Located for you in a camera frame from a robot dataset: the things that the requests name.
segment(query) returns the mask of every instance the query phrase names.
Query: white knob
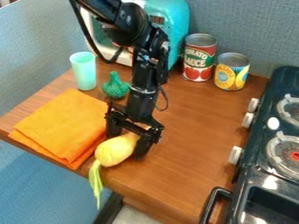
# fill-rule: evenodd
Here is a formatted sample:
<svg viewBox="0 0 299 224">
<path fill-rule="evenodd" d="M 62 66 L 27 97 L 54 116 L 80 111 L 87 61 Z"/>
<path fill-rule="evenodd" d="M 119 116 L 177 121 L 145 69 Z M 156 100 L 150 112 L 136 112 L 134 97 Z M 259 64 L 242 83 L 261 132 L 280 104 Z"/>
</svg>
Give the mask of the white knob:
<svg viewBox="0 0 299 224">
<path fill-rule="evenodd" d="M 272 116 L 268 119 L 267 126 L 270 130 L 277 130 L 280 126 L 280 122 L 276 117 Z"/>
<path fill-rule="evenodd" d="M 244 118 L 243 118 L 243 122 L 242 122 L 242 126 L 244 128 L 249 129 L 251 123 L 254 120 L 254 114 L 253 113 L 246 113 Z"/>
<path fill-rule="evenodd" d="M 259 105 L 260 100 L 256 98 L 252 98 L 248 104 L 247 111 L 250 113 L 253 113 L 256 109 L 257 106 Z"/>
<path fill-rule="evenodd" d="M 228 163 L 232 165 L 236 165 L 240 159 L 240 154 L 242 152 L 242 148 L 238 146 L 234 146 L 229 154 Z"/>
</svg>

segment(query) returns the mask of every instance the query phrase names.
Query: blue-gray wall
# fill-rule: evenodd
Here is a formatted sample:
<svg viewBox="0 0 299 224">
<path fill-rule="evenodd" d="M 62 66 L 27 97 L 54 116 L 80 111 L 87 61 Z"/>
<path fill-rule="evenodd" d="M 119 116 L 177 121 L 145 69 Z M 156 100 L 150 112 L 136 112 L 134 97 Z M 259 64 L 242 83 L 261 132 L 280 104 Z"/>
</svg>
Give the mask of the blue-gray wall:
<svg viewBox="0 0 299 224">
<path fill-rule="evenodd" d="M 269 76 L 281 65 L 299 66 L 299 1 L 186 0 L 190 32 L 206 32 L 218 52 L 243 53 L 251 72 Z"/>
<path fill-rule="evenodd" d="M 19 0 L 0 9 L 0 115 L 70 68 L 86 50 L 67 0 Z"/>
<path fill-rule="evenodd" d="M 19 0 L 0 9 L 0 115 L 70 68 L 86 50 L 67 0 Z M 102 205 L 110 195 L 105 190 Z M 90 224 L 87 181 L 0 141 L 1 224 Z"/>
</svg>

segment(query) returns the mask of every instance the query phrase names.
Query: toy stove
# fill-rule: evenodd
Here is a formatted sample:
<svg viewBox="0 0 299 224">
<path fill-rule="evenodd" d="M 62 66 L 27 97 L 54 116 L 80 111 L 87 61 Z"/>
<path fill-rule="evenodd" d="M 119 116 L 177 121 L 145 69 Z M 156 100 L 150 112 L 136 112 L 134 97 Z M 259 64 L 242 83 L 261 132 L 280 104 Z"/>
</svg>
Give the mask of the toy stove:
<svg viewBox="0 0 299 224">
<path fill-rule="evenodd" d="M 233 192 L 215 187 L 199 223 L 208 223 L 219 197 L 229 201 L 224 223 L 299 223 L 299 67 L 274 71 L 243 126 L 251 126 L 246 147 L 229 157 L 237 165 Z"/>
</svg>

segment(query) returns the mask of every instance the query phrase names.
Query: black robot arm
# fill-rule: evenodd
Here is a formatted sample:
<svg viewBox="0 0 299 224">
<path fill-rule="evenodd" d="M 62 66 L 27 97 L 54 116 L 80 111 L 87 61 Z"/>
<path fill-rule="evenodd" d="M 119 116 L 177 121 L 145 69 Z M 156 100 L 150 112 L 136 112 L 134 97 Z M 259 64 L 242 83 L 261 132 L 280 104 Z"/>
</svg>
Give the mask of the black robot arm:
<svg viewBox="0 0 299 224">
<path fill-rule="evenodd" d="M 140 135 L 135 157 L 141 158 L 158 142 L 164 129 L 152 117 L 152 112 L 158 92 L 169 77 L 168 36 L 153 26 L 148 15 L 135 3 L 120 0 L 75 0 L 75 3 L 93 14 L 117 45 L 134 47 L 128 102 L 122 108 L 110 103 L 106 114 L 107 135 L 116 137 L 122 133 L 122 128 Z M 147 124 L 149 128 L 144 129 L 136 123 Z"/>
</svg>

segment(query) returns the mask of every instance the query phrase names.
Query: orange cloth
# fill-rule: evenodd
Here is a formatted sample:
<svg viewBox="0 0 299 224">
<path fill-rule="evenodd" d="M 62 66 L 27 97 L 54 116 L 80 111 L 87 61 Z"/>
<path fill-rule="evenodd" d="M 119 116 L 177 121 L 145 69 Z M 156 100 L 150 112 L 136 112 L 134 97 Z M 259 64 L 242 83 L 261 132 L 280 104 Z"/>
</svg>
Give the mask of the orange cloth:
<svg viewBox="0 0 299 224">
<path fill-rule="evenodd" d="M 9 137 L 77 169 L 106 129 L 108 106 L 77 90 L 67 89 L 14 126 Z"/>
</svg>

